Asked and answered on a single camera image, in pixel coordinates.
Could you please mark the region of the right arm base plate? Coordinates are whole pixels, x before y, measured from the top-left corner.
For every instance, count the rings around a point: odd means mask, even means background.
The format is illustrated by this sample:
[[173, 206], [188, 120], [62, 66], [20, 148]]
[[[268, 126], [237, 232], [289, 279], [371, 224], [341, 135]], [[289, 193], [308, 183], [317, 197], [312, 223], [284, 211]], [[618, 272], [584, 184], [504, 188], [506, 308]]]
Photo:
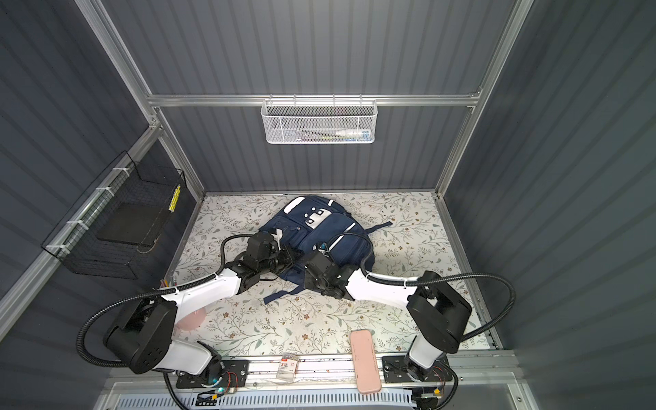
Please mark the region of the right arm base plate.
[[453, 380], [453, 376], [446, 369], [449, 364], [445, 357], [436, 360], [428, 369], [411, 362], [406, 355], [386, 355], [381, 358], [381, 363], [384, 381], [388, 384], [421, 382], [445, 384]]

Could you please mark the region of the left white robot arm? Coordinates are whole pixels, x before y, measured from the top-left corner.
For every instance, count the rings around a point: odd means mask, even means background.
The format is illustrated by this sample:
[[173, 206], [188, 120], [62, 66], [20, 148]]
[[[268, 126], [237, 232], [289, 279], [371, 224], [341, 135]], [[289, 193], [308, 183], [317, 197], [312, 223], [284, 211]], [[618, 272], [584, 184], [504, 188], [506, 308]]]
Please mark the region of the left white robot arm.
[[177, 338], [176, 327], [208, 305], [246, 292], [264, 273], [280, 275], [300, 256], [270, 233], [234, 236], [239, 237], [247, 239], [246, 251], [227, 261], [223, 242], [216, 273], [169, 287], [166, 295], [139, 297], [123, 305], [104, 337], [104, 346], [121, 365], [136, 374], [157, 370], [199, 375], [220, 360], [213, 348]]

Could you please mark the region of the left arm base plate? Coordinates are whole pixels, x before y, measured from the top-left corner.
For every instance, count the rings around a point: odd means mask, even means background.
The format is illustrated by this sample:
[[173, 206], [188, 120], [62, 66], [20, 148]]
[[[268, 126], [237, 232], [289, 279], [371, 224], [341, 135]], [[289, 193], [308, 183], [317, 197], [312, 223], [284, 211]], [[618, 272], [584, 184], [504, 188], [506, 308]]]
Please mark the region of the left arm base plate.
[[199, 375], [184, 374], [179, 376], [175, 387], [177, 389], [200, 388], [242, 388], [249, 374], [248, 360], [212, 361], [206, 370]]

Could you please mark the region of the navy blue student backpack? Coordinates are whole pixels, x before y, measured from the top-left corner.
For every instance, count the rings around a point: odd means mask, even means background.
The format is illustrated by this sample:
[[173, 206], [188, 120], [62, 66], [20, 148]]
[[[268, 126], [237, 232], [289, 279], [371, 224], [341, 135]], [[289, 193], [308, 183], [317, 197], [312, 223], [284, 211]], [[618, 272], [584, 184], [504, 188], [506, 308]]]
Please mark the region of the navy blue student backpack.
[[302, 258], [318, 250], [330, 256], [340, 267], [365, 263], [371, 270], [375, 262], [370, 235], [377, 230], [391, 227], [386, 221], [373, 227], [364, 228], [341, 204], [322, 196], [298, 196], [264, 224], [259, 231], [268, 232], [281, 229], [284, 235], [281, 245], [290, 246], [296, 253], [294, 265], [280, 278], [294, 283], [291, 290], [295, 295], [303, 290], [305, 270]]

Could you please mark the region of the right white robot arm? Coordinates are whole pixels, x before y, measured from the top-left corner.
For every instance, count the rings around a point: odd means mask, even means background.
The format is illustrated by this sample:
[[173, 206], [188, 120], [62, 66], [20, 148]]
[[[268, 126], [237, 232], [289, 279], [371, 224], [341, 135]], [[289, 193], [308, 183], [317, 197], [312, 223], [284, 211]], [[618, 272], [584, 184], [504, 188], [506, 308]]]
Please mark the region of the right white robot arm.
[[408, 279], [366, 274], [355, 265], [338, 266], [319, 251], [304, 256], [300, 264], [308, 290], [406, 310], [419, 331], [407, 353], [408, 370], [428, 370], [444, 355], [458, 352], [473, 308], [437, 273], [424, 272], [413, 286]]

